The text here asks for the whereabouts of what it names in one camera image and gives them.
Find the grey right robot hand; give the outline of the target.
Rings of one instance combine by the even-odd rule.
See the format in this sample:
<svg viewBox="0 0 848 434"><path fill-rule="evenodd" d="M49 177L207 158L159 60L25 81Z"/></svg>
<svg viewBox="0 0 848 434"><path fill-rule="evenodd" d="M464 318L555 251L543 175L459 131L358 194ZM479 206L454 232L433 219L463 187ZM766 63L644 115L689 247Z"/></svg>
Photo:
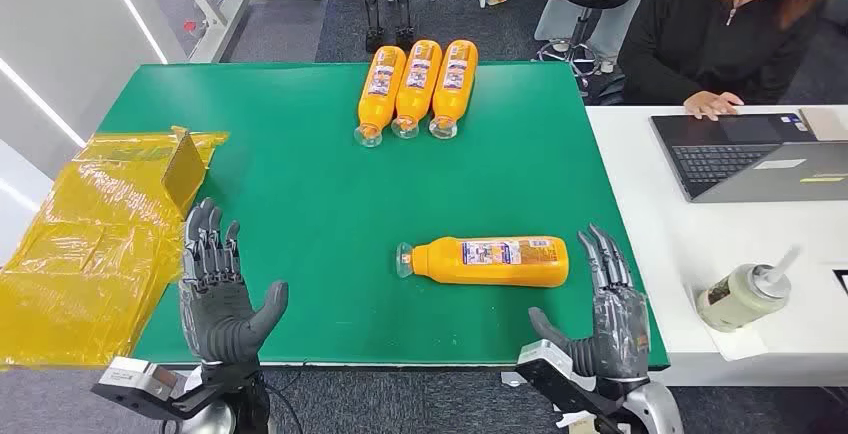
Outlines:
<svg viewBox="0 0 848 434"><path fill-rule="evenodd" d="M635 289L622 251L604 230L590 223L586 233L578 233L578 240L592 278L592 335L567 337L538 307L528 309L530 323L540 338L571 358L573 372L581 377L644 379L650 352L646 296Z"/></svg>

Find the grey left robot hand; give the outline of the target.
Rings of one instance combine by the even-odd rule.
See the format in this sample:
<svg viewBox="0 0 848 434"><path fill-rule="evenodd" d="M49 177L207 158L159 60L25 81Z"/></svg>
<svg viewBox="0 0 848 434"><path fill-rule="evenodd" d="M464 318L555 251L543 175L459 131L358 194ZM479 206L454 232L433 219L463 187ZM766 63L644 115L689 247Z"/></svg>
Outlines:
<svg viewBox="0 0 848 434"><path fill-rule="evenodd" d="M183 334L206 364L258 363L260 349L288 307L289 285L272 282L263 305L252 306L241 269L240 223L233 220L222 230L222 214L207 197L186 219L178 284Z"/></svg>

